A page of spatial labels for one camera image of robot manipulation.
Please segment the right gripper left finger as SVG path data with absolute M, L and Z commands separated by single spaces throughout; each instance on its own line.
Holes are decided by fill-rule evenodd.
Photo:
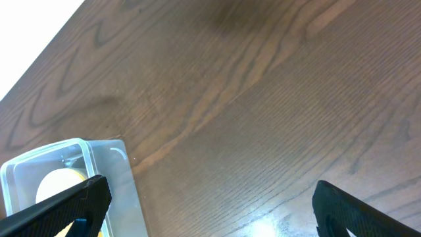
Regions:
M 106 177 L 95 175 L 1 221 L 2 236 L 96 237 L 112 196 Z

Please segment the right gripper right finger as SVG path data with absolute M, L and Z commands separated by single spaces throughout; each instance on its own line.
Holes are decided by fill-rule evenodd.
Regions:
M 317 182 L 312 207 L 321 237 L 355 236 L 396 237 L 420 233 L 367 205 L 325 180 Z

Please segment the yellow plastic bowl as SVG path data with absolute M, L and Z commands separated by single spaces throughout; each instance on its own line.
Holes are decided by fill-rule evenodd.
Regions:
M 40 203 L 63 192 L 87 179 L 80 169 L 56 169 L 48 173 L 41 181 L 36 194 L 36 203 Z

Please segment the clear plastic container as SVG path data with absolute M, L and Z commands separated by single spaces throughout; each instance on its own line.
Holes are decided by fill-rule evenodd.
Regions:
M 36 204 L 43 178 L 56 169 L 80 169 L 88 178 L 107 178 L 111 204 L 100 236 L 146 236 L 147 229 L 124 142 L 80 138 L 23 153 L 1 166 L 1 188 L 8 216 Z

